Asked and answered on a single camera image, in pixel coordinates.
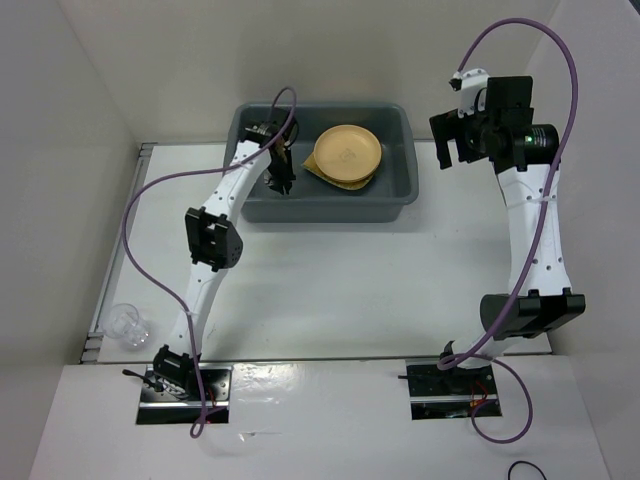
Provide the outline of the woven bamboo tray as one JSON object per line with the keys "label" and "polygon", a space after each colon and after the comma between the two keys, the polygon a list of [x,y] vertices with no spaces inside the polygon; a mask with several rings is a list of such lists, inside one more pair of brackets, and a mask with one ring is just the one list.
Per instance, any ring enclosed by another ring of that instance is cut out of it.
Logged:
{"label": "woven bamboo tray", "polygon": [[319,178],[320,180],[326,182],[324,180],[324,176],[327,176],[325,173],[322,172],[322,170],[318,167],[316,160],[315,160],[315,156],[313,153],[311,153],[307,159],[302,163],[302,167],[309,173],[313,174],[314,176],[316,176],[317,178]]}

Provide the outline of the yellow bear plate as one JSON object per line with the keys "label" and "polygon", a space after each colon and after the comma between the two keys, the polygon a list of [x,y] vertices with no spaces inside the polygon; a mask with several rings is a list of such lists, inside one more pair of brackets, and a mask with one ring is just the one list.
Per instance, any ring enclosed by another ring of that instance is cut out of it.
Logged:
{"label": "yellow bear plate", "polygon": [[353,181],[353,182],[346,182],[346,181],[340,181],[337,179],[334,179],[332,177],[329,176],[324,176],[324,180],[326,182],[328,182],[329,184],[336,186],[338,188],[341,188],[343,190],[349,190],[349,191],[355,191],[355,190],[360,190],[362,188],[364,188],[365,186],[367,186],[369,183],[371,183],[373,181],[373,179],[375,178],[375,174],[371,174],[363,179],[357,180],[357,181]]}
{"label": "yellow bear plate", "polygon": [[356,125],[338,125],[319,136],[313,155],[323,174],[339,182],[355,183],[377,170],[382,148],[369,130]]}

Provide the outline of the clear glass cup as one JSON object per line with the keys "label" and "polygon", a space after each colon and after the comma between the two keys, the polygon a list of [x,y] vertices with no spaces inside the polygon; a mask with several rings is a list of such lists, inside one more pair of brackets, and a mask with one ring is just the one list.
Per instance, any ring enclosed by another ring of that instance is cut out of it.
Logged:
{"label": "clear glass cup", "polygon": [[291,161],[291,155],[289,151],[289,147],[286,141],[282,139],[278,139],[271,147],[271,152],[278,158],[280,161],[284,163],[289,163]]}
{"label": "clear glass cup", "polygon": [[101,328],[108,338],[132,347],[142,348],[150,339],[150,327],[132,304],[114,305],[101,321]]}

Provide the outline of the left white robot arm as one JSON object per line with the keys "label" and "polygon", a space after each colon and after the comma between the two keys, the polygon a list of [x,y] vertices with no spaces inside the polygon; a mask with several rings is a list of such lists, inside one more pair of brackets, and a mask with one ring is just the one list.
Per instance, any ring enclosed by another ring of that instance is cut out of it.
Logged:
{"label": "left white robot arm", "polygon": [[287,195],[295,180],[291,145],[297,121],[277,108],[264,121],[241,127],[231,161],[214,193],[199,208],[185,214],[192,267],[184,301],[187,322],[175,325],[169,341],[153,360],[153,371],[176,399],[199,398],[199,360],[204,328],[217,290],[227,272],[240,260],[243,241],[236,229],[240,210],[258,179],[280,195]]}

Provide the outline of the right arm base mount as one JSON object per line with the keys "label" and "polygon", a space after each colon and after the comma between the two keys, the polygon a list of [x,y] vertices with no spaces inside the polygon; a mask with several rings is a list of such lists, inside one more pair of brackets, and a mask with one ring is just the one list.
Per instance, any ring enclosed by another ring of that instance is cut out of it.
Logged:
{"label": "right arm base mount", "polygon": [[398,378],[406,382],[413,420],[500,417],[497,386],[490,366],[441,371],[436,360],[409,360]]}

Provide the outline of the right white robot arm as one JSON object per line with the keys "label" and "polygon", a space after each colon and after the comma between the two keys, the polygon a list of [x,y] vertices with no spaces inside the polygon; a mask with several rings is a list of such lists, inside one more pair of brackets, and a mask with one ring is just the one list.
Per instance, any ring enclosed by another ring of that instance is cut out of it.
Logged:
{"label": "right white robot arm", "polygon": [[586,298],[572,288],[561,246],[561,138],[554,125],[534,121],[532,77],[492,77],[472,69],[455,73],[450,85],[461,96],[459,107],[430,119],[440,167],[452,165],[450,142],[460,162],[490,162],[510,243],[506,292],[486,294],[480,301],[482,336],[468,346],[451,341],[445,347],[438,381],[446,391],[459,393],[472,382],[472,369],[488,365],[522,339],[582,315]]}

